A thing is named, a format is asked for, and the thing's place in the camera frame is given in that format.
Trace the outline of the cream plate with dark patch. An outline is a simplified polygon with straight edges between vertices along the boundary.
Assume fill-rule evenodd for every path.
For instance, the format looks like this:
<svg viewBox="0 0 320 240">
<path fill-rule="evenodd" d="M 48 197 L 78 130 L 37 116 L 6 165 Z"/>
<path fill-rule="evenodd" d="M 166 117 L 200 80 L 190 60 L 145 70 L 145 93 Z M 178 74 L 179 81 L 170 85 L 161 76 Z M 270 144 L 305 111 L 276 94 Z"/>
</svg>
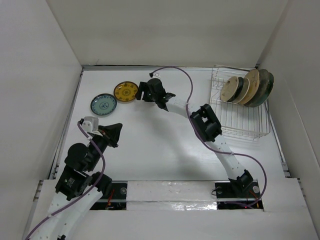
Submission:
<svg viewBox="0 0 320 240">
<path fill-rule="evenodd" d="M 236 101 L 237 104 L 240 104 L 241 101 L 246 97 L 249 89 L 250 89 L 250 80 L 247 77 L 244 77 L 243 78 L 243 87 L 242 87 L 242 90 L 241 90 L 241 92 L 237 98 L 237 101 Z"/>
</svg>

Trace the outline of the black glossy small plate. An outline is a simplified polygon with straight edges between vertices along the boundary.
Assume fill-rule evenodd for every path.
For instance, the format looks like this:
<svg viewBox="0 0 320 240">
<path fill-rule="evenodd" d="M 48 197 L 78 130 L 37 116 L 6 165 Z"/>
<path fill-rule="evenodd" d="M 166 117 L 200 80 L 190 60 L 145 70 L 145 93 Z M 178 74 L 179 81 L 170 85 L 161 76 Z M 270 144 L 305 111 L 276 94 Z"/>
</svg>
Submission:
<svg viewBox="0 0 320 240">
<path fill-rule="evenodd" d="M 242 77 L 238 77 L 238 87 L 237 87 L 236 92 L 233 96 L 232 103 L 234 103 L 236 98 L 240 95 L 240 93 L 243 89 L 243 86 L 244 86 L 244 79 Z"/>
</svg>

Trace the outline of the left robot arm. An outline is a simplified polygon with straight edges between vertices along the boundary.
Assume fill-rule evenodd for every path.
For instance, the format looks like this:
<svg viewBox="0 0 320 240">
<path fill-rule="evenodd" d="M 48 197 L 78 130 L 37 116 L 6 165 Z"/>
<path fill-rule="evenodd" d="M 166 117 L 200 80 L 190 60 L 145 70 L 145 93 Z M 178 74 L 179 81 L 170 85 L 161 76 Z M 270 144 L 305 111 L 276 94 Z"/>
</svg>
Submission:
<svg viewBox="0 0 320 240">
<path fill-rule="evenodd" d="M 46 217 L 30 230 L 27 240 L 70 240 L 97 200 L 113 195 L 112 179 L 104 174 L 104 151 L 118 147 L 122 123 L 89 126 L 83 118 L 77 127 L 89 143 L 68 149 Z"/>
</svg>

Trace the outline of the beige bird branch plate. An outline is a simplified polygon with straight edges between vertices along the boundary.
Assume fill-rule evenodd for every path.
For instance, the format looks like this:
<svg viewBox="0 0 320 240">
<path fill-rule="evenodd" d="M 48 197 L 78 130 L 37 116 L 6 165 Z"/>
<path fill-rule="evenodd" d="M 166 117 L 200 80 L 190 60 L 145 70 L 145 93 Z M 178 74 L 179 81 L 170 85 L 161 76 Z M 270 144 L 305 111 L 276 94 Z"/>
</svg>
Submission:
<svg viewBox="0 0 320 240">
<path fill-rule="evenodd" d="M 260 85 L 260 74 L 257 69 L 253 69 L 249 71 L 246 75 L 245 78 L 249 80 L 249 89 L 248 92 L 243 100 L 243 105 L 247 105 L 255 96 L 259 89 Z"/>
</svg>

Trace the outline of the yellow patterned small plate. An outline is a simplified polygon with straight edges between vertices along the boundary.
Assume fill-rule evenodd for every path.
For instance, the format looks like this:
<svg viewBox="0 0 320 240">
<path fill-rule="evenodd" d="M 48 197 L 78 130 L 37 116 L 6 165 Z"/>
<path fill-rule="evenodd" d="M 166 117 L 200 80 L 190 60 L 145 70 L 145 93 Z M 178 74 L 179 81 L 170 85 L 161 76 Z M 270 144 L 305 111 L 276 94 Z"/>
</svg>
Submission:
<svg viewBox="0 0 320 240">
<path fill-rule="evenodd" d="M 136 99 L 138 85 L 131 81 L 120 82 L 113 90 L 113 95 L 117 101 L 122 103 L 132 102 Z"/>
</svg>

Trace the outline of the blue white patterned plate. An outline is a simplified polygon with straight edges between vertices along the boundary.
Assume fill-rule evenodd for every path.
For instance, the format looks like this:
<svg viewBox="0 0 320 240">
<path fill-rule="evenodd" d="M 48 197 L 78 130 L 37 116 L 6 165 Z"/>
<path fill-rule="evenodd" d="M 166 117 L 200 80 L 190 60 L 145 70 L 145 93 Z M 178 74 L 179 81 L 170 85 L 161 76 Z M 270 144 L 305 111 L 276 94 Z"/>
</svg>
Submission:
<svg viewBox="0 0 320 240">
<path fill-rule="evenodd" d="M 98 116 L 107 116 L 117 107 L 117 99 L 109 94 L 102 93 L 95 96 L 90 103 L 90 110 Z"/>
</svg>

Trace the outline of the light green floral plate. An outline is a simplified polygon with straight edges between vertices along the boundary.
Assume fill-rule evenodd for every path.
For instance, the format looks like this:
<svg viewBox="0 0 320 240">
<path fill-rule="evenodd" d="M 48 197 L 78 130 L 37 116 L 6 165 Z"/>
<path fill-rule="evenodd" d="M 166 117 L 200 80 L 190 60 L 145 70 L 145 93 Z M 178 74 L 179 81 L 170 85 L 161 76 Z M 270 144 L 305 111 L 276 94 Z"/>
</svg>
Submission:
<svg viewBox="0 0 320 240">
<path fill-rule="evenodd" d="M 274 87 L 274 82 L 275 82 L 274 75 L 271 72 L 268 72 L 268 81 L 267 81 L 266 89 L 263 94 L 263 103 L 266 102 L 267 99 L 269 98 Z"/>
</svg>

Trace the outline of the cream floral small plate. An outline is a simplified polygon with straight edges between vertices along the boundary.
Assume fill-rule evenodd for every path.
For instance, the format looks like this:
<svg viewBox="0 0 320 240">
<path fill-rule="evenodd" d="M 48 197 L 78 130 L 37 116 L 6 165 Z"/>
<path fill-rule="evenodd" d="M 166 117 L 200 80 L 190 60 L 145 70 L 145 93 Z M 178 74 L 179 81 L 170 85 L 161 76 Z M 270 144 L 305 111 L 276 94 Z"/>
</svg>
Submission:
<svg viewBox="0 0 320 240">
<path fill-rule="evenodd" d="M 224 102 L 231 100 L 237 92 L 239 86 L 239 78 L 232 76 L 223 85 L 220 91 L 220 99 Z"/>
</svg>

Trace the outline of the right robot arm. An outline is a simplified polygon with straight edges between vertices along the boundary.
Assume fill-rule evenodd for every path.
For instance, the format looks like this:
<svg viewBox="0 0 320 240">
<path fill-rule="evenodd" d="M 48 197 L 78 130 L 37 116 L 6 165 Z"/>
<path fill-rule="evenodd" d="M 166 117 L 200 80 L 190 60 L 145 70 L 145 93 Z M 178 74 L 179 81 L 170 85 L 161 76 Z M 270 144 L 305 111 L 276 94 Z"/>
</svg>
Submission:
<svg viewBox="0 0 320 240">
<path fill-rule="evenodd" d="M 210 105 L 194 106 L 177 98 L 175 94 L 166 92 L 158 78 L 140 82 L 135 97 L 137 100 L 154 102 L 160 109 L 187 118 L 197 137 L 215 152 L 223 165 L 232 193 L 238 198 L 249 191 L 253 177 L 227 145 L 221 123 Z"/>
</svg>

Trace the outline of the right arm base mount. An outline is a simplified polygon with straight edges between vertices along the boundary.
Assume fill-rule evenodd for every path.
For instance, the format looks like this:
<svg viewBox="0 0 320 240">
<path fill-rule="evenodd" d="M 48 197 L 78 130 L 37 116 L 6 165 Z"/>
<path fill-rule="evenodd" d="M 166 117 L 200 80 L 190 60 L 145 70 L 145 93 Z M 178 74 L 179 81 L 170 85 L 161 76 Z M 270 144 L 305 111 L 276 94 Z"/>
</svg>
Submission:
<svg viewBox="0 0 320 240">
<path fill-rule="evenodd" d="M 253 201 L 261 196 L 260 188 L 256 181 L 251 183 L 244 191 L 233 189 L 229 181 L 218 181 L 215 182 L 214 190 L 218 200 Z"/>
</svg>

